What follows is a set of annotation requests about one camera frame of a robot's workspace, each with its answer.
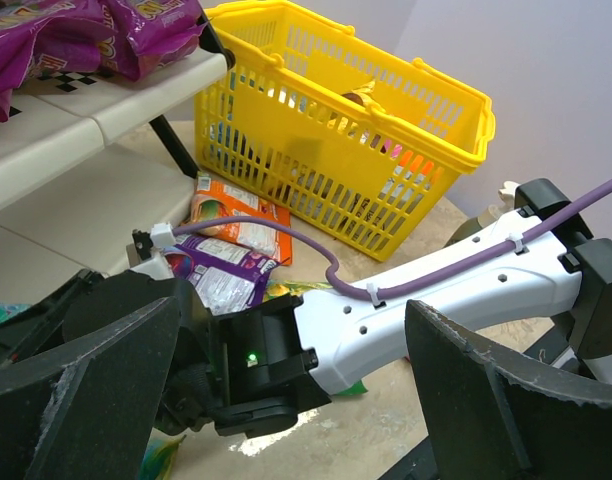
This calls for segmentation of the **teal candy bag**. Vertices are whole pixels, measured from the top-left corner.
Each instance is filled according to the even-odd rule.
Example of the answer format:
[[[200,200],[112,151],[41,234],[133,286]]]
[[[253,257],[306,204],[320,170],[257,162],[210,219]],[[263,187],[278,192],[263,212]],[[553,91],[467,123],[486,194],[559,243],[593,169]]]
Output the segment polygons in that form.
[[[29,308],[28,304],[2,304],[0,303],[0,324],[12,319],[14,316]]]

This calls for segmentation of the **green lime candy bag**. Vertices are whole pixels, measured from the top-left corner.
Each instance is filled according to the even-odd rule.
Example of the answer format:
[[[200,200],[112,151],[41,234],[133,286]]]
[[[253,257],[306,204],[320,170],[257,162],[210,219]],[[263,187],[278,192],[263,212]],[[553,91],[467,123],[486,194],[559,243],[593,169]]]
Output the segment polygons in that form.
[[[186,439],[182,435],[174,439],[153,438],[149,441],[139,470],[139,480],[168,480],[171,477],[179,448]]]

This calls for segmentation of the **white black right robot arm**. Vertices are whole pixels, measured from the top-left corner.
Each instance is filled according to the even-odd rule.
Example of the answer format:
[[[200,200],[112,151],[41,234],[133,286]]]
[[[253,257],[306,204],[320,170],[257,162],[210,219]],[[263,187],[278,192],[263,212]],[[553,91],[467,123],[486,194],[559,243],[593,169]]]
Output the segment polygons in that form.
[[[408,355],[415,300],[474,330],[571,313],[574,350],[612,383],[612,321],[590,297],[612,294],[612,242],[580,216],[611,193],[612,180],[572,201],[537,179],[516,189],[510,212],[442,250],[355,284],[332,261],[327,288],[226,314],[165,260],[192,226],[138,232],[137,266],[81,271],[0,324],[0,443],[33,448],[59,413],[111,432],[287,430]]]

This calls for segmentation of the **magenta grape candy bag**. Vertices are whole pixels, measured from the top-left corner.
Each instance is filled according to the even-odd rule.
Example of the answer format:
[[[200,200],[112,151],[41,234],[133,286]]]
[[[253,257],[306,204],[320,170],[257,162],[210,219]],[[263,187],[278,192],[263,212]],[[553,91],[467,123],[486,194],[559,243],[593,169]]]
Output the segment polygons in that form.
[[[102,1],[113,35],[98,44],[101,68],[139,81],[194,52],[207,22],[199,2]]]

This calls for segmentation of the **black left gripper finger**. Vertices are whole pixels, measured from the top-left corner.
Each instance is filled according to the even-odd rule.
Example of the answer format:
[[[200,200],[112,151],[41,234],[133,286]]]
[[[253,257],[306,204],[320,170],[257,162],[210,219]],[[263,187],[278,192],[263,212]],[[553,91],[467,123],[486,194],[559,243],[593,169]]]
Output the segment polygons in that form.
[[[442,479],[612,479],[612,385],[405,308],[417,392]]]

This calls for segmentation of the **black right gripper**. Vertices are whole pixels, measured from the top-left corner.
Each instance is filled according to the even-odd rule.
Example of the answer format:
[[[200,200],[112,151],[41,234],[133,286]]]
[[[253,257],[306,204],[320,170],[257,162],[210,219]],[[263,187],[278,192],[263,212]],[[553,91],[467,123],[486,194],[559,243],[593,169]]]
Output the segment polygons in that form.
[[[211,311],[190,283],[82,270],[0,323],[0,479],[135,479],[153,425],[214,422]]]

